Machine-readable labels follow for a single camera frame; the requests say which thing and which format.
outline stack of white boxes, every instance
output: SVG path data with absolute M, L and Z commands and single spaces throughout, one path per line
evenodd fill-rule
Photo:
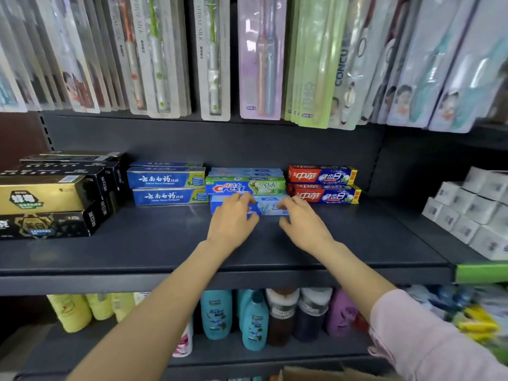
M 443 182 L 422 214 L 486 258 L 508 260 L 508 171 L 471 167 L 463 183 Z

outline pink bottle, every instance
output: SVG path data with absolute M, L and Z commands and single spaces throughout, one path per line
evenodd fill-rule
M 354 322 L 358 309 L 342 289 L 335 290 L 330 302 L 326 331 L 332 337 L 344 337 Z

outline stack of toothpaste boxes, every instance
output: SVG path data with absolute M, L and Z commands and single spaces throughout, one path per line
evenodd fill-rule
M 206 177 L 205 187 L 210 195 L 212 214 L 225 198 L 236 192 L 250 192 L 256 203 L 249 204 L 249 214 L 288 215 L 288 211 L 277 208 L 286 196 L 286 181 L 281 169 L 213 167 Z
M 138 160 L 127 179 L 137 206 L 208 203 L 202 163 Z
M 358 204 L 357 172 L 351 166 L 289 165 L 288 194 L 311 203 Z
M 443 182 L 422 214 L 486 258 L 508 260 L 508 171 L 471 167 Z

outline hand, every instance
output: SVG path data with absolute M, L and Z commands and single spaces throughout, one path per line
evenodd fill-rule
M 259 216 L 256 213 L 251 214 L 247 220 L 249 203 L 256 203 L 250 193 L 240 195 L 236 192 L 225 198 L 222 206 L 217 207 L 213 214 L 207 241 L 217 243 L 228 254 L 239 247 L 259 222 Z
M 302 250 L 316 256 L 323 248 L 336 243 L 324 222 L 303 199 L 285 197 L 277 207 L 289 211 L 291 223 L 286 217 L 281 217 L 279 225 Z

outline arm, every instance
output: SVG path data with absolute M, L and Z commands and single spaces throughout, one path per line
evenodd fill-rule
M 335 242 L 323 221 L 304 200 L 285 198 L 289 211 L 280 226 L 302 250 L 317 258 L 337 279 L 367 320 L 374 355 L 391 362 L 407 381 L 499 381 L 508 368 L 484 347 L 436 317 L 405 291 Z
M 246 213 L 251 194 L 226 198 L 206 241 L 81 361 L 67 381 L 155 381 L 168 365 L 203 290 L 259 217 Z

